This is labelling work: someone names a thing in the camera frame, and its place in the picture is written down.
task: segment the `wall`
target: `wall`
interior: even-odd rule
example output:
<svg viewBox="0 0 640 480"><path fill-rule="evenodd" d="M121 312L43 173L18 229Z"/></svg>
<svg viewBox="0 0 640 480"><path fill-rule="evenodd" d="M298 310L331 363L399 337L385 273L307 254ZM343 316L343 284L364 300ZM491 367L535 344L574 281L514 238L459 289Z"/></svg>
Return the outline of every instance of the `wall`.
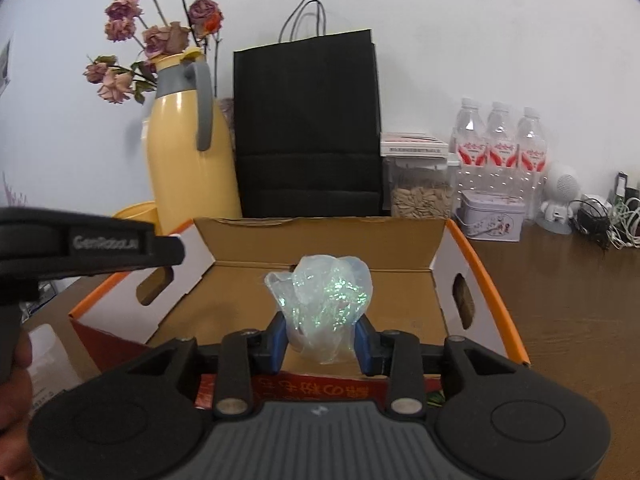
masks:
<svg viewBox="0 0 640 480"><path fill-rule="evenodd" d="M298 0L216 0L225 13L220 95L232 51L272 43ZM323 0L328 30L372 28L385 130L444 139L461 96L538 108L556 158L606 193L640 170L637 0ZM0 168L32 205L111 213L151 197L140 146L148 106L116 106L84 81L86 55L136 55L104 39L110 0L4 0L0 44L14 37L0 97ZM180 17L179 0L161 0ZM145 18L156 22L149 2ZM306 22L305 29L310 30Z"/></svg>

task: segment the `metal screw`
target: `metal screw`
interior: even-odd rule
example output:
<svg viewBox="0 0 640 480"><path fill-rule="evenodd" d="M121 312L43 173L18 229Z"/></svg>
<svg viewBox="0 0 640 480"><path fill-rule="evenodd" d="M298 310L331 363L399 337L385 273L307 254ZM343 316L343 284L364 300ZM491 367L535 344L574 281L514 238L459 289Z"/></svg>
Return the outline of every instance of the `metal screw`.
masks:
<svg viewBox="0 0 640 480"><path fill-rule="evenodd" d="M400 415L415 415L422 410L422 403L411 397L400 397L391 403L391 409Z"/></svg>
<svg viewBox="0 0 640 480"><path fill-rule="evenodd" d="M235 397L227 397L216 404L216 409L223 415L240 415L248 407L249 405L244 400Z"/></svg>

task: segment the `yellow thermos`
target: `yellow thermos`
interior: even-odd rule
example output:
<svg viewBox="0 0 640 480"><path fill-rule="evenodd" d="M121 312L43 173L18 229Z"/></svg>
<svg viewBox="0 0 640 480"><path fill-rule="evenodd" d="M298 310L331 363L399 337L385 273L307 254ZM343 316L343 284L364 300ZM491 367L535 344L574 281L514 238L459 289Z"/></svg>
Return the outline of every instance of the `yellow thermos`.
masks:
<svg viewBox="0 0 640 480"><path fill-rule="evenodd" d="M241 218L231 138L197 48L154 60L146 154L162 232L201 216Z"/></svg>

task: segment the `wooden table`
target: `wooden table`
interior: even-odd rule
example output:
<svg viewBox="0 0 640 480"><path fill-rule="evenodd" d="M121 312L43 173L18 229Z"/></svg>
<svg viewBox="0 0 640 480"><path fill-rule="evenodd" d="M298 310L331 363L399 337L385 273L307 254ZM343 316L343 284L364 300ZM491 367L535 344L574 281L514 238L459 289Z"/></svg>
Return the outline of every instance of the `wooden table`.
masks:
<svg viewBox="0 0 640 480"><path fill-rule="evenodd" d="M640 478L640 250L526 228L473 242L534 369L604 410L612 444L598 480Z"/></svg>

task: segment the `bottle label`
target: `bottle label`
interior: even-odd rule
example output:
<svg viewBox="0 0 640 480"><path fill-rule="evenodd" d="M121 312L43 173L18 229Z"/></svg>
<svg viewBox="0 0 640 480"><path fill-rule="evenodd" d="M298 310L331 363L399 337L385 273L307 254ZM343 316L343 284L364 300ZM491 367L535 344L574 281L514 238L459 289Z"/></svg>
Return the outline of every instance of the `bottle label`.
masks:
<svg viewBox="0 0 640 480"><path fill-rule="evenodd" d="M543 171L546 163L546 152L543 150L521 150L518 166L527 171Z"/></svg>
<svg viewBox="0 0 640 480"><path fill-rule="evenodd" d="M484 142L461 140L458 143L458 155L462 164L484 166L486 164L486 148L487 146Z"/></svg>
<svg viewBox="0 0 640 480"><path fill-rule="evenodd" d="M515 168L518 161L518 145L501 140L489 148L489 163L492 166Z"/></svg>

